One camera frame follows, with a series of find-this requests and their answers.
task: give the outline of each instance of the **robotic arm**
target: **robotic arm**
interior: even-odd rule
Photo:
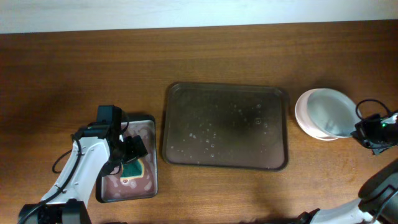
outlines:
[[[123,138],[122,110],[99,106],[96,122],[72,135],[73,149],[55,184],[33,205],[24,205],[19,223],[91,223],[86,206],[97,176],[147,155],[141,137]]]

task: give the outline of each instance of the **wooden table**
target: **wooden table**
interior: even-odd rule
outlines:
[[[25,203],[41,199],[57,178],[53,162],[71,148],[69,134],[109,104],[156,118],[159,193],[104,204],[91,194],[93,223],[237,223],[348,202],[397,148],[372,156],[354,139],[316,140],[298,127],[293,108],[304,91],[329,87],[355,102],[377,98],[398,109],[397,27],[371,21],[0,35],[2,223],[15,223]],[[160,137],[174,82],[286,89],[287,168],[166,164]]]

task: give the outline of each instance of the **wood grain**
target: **wood grain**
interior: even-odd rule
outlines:
[[[2,223],[15,223],[25,203],[48,191],[57,178],[53,162],[70,149],[69,134],[107,104],[156,118],[159,193],[106,204],[92,194],[93,223],[238,223],[348,202],[398,150],[372,156],[353,139],[316,140],[298,127],[292,110],[300,94],[317,87],[398,109],[397,27],[398,21],[371,21],[0,35]],[[166,164],[160,138],[166,91],[175,82],[287,90],[287,168]]]

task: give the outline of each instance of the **small tray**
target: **small tray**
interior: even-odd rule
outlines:
[[[135,179],[121,178],[122,172],[106,177],[98,176],[96,180],[96,199],[101,203],[118,202],[122,200],[133,200],[150,198],[157,194],[157,163],[156,163],[156,136],[155,119],[153,116],[133,116],[126,136],[140,135],[148,151],[148,155],[139,159],[143,165],[144,172],[142,177]],[[113,173],[117,173],[118,167],[114,168]]]
[[[279,88],[178,83],[169,91],[169,164],[281,170],[288,163],[288,95]]]

